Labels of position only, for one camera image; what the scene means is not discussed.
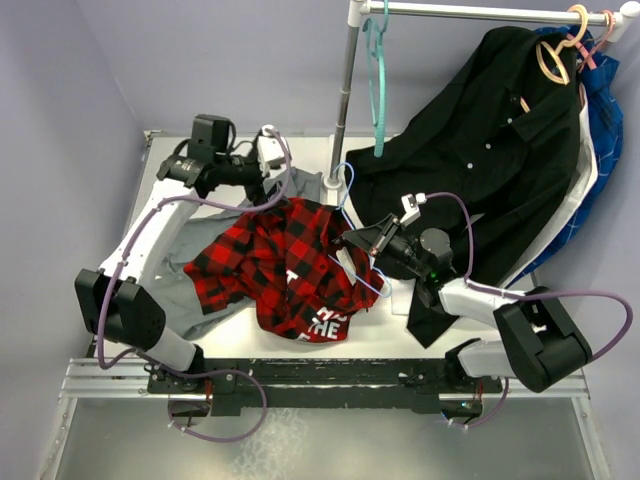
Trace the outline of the red black plaid shirt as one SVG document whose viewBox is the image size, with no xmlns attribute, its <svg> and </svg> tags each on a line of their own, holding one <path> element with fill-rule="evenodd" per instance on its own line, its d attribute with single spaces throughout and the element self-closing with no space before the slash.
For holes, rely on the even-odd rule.
<svg viewBox="0 0 640 480">
<path fill-rule="evenodd" d="M 291 198 L 269 212 L 241 215 L 184 272 L 205 314 L 250 298 L 264 331 L 341 342 L 351 317 L 372 307 L 384 286 L 369 256 L 342 240 L 349 228 L 335 207 Z"/>
</svg>

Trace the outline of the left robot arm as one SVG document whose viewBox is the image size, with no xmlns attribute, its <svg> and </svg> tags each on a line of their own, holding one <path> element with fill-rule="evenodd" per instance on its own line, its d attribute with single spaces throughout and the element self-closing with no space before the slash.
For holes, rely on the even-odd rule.
<svg viewBox="0 0 640 480">
<path fill-rule="evenodd" d="M 260 128 L 246 155 L 234 151 L 236 129 L 225 117 L 195 117 L 190 137 L 180 141 L 160 164 L 149 198 L 114 252 L 95 270 L 81 270 L 74 282 L 86 329 L 96 337 L 96 358 L 102 369 L 106 343 L 119 343 L 171 372 L 184 392 L 202 387 L 204 354 L 195 343 L 167 323 L 165 309 L 150 294 L 162 260 L 179 231 L 221 185 L 241 186 L 249 201 L 246 212 L 262 212 L 281 199 L 266 195 L 263 182 L 271 169 L 290 167 L 287 142 L 272 125 Z"/>
</svg>

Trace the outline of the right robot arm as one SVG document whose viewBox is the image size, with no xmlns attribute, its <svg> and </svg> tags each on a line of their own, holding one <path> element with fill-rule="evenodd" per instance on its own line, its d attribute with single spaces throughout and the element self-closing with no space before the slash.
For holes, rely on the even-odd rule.
<svg viewBox="0 0 640 480">
<path fill-rule="evenodd" d="M 515 378 L 540 393 L 588 364 L 593 352 L 560 301 L 546 289 L 491 292 L 458 275 L 446 232 L 429 228 L 407 235 L 393 214 L 374 225 L 343 232 L 340 239 L 410 271 L 413 297 L 428 312 L 466 317 L 496 329 L 497 341 L 472 339 L 448 351 L 446 383 L 467 391 L 480 377 Z"/>
</svg>

